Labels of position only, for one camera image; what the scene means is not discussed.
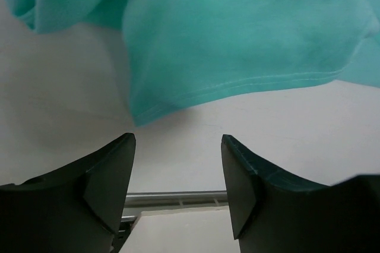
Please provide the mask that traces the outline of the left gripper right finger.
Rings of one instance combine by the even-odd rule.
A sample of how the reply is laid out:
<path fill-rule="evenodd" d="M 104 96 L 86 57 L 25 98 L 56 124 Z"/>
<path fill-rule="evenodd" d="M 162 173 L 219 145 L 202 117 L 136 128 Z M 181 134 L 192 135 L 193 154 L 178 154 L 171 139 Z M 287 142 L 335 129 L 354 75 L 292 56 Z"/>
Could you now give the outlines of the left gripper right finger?
<path fill-rule="evenodd" d="M 253 153 L 231 135 L 221 158 L 242 252 L 378 252 L 379 176 L 327 186 Z"/>

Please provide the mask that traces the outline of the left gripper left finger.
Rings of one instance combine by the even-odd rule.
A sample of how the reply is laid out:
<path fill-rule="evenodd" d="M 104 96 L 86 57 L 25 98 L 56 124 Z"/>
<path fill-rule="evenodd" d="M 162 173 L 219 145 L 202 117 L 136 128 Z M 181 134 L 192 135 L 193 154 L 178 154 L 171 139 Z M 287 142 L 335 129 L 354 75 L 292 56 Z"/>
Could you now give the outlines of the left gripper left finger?
<path fill-rule="evenodd" d="M 99 150 L 22 184 L 1 186 L 2 252 L 119 252 L 136 139 Z"/>

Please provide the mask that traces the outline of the aluminium rail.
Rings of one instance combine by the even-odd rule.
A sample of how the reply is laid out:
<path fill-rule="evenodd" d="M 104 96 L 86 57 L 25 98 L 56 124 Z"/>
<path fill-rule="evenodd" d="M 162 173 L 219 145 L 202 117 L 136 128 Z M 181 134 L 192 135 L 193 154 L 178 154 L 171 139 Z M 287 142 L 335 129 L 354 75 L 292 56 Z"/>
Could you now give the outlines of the aluminium rail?
<path fill-rule="evenodd" d="M 126 195 L 121 221 L 133 223 L 143 211 L 228 205 L 226 191 L 145 192 Z"/>

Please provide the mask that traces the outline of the teal t shirt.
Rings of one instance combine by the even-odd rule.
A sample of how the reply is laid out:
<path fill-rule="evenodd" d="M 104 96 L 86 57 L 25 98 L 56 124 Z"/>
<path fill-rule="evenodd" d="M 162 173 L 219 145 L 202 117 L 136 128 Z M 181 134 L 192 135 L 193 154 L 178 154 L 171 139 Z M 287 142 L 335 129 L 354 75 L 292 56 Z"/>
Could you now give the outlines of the teal t shirt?
<path fill-rule="evenodd" d="M 80 22 L 120 30 L 136 125 L 245 93 L 379 86 L 379 0 L 5 1 L 39 34 Z"/>

